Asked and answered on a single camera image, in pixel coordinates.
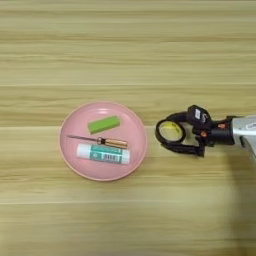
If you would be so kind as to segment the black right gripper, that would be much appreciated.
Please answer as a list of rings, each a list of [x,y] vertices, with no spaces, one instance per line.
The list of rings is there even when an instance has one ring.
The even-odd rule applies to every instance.
[[[193,126],[193,133],[199,146],[183,144],[163,144],[163,147],[174,153],[196,155],[203,157],[206,147],[213,147],[215,144],[234,145],[232,120],[233,116],[227,116],[224,120],[209,120],[205,124],[197,123]],[[187,121],[187,112],[179,112],[169,115],[167,121],[183,123]]]

